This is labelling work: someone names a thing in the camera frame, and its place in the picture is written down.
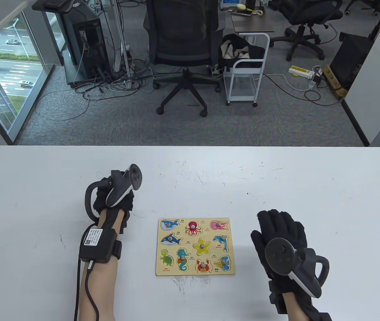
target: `road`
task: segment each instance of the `road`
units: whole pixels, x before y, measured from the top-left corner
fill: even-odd
[[[26,30],[16,30],[3,29],[0,31],[0,52],[6,54],[15,55],[26,55],[26,52],[30,56],[36,56],[34,46],[32,44],[31,38],[29,38],[28,32]],[[60,33],[54,32],[55,38],[59,39],[61,37]],[[5,42],[10,39],[21,40],[22,43],[18,45],[6,44]]]
[[[28,96],[31,89],[21,88],[19,81],[35,84],[42,70],[40,63],[0,60],[0,84],[7,95]]]

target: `white metal cart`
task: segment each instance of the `white metal cart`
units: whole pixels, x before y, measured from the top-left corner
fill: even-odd
[[[268,34],[264,32],[248,32],[248,33],[240,33],[240,36],[245,37],[246,39],[249,37],[253,37],[254,39],[250,41],[250,43],[255,42],[255,37],[262,35],[266,37],[266,48],[264,52],[264,56],[262,59],[240,59],[236,61],[232,68],[226,67],[224,70],[224,85],[225,92],[227,96],[226,105],[229,106],[231,101],[253,101],[252,104],[254,107],[257,107],[257,96],[260,90],[261,79],[263,77],[264,67],[266,65],[267,52],[269,51],[270,37]],[[239,63],[262,63],[260,68],[238,68]],[[244,86],[244,82],[249,83],[249,88],[242,88]],[[237,82],[240,82],[240,88],[237,88]]]

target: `power strip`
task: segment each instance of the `power strip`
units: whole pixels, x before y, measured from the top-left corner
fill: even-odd
[[[290,67],[288,72],[293,75],[302,76],[307,79],[312,79],[315,75],[315,73],[312,70],[304,69],[304,68],[297,67],[294,65]]]

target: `qr code label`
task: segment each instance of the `qr code label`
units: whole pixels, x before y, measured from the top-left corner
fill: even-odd
[[[84,245],[97,246],[101,237],[102,229],[90,229],[84,240]]]

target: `wooden puzzle board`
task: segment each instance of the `wooden puzzle board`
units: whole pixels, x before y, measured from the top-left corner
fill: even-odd
[[[156,275],[232,275],[233,241],[228,218],[159,220]]]

